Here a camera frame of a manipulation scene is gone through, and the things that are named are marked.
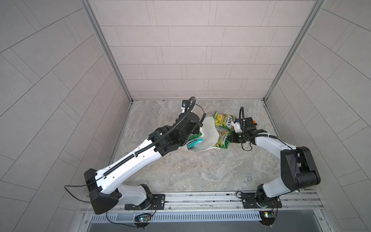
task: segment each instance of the gray tile wall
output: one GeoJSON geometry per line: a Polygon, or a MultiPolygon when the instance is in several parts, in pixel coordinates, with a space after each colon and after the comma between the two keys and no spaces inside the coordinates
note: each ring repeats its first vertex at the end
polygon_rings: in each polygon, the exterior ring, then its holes
{"type": "Polygon", "coordinates": [[[1,1],[0,230],[67,231],[128,106],[79,0],[1,1]]]}
{"type": "Polygon", "coordinates": [[[312,150],[338,232],[371,231],[369,12],[369,0],[327,0],[268,100],[282,137],[312,150]]]}
{"type": "Polygon", "coordinates": [[[314,3],[89,2],[134,99],[264,97],[314,3]]]}

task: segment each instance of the robotic arm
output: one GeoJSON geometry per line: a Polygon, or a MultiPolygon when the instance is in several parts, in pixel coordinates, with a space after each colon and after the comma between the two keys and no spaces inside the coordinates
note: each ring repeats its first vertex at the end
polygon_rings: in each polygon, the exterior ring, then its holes
{"type": "MultiPolygon", "coordinates": [[[[117,204],[133,204],[140,209],[150,206],[153,196],[147,185],[126,186],[121,183],[150,162],[185,145],[190,134],[202,127],[204,117],[200,120],[191,112],[195,103],[196,99],[191,97],[184,113],[179,115],[175,124],[157,128],[148,139],[120,160],[106,168],[89,169],[84,173],[96,214],[105,213],[117,204]]],[[[250,141],[267,149],[281,160],[281,177],[258,186],[256,201],[261,207],[267,207],[268,202],[274,197],[319,184],[319,175],[308,148],[297,148],[283,143],[276,136],[260,134],[266,131],[257,130],[251,118],[243,120],[242,128],[242,132],[232,132],[231,142],[250,141]]]]}

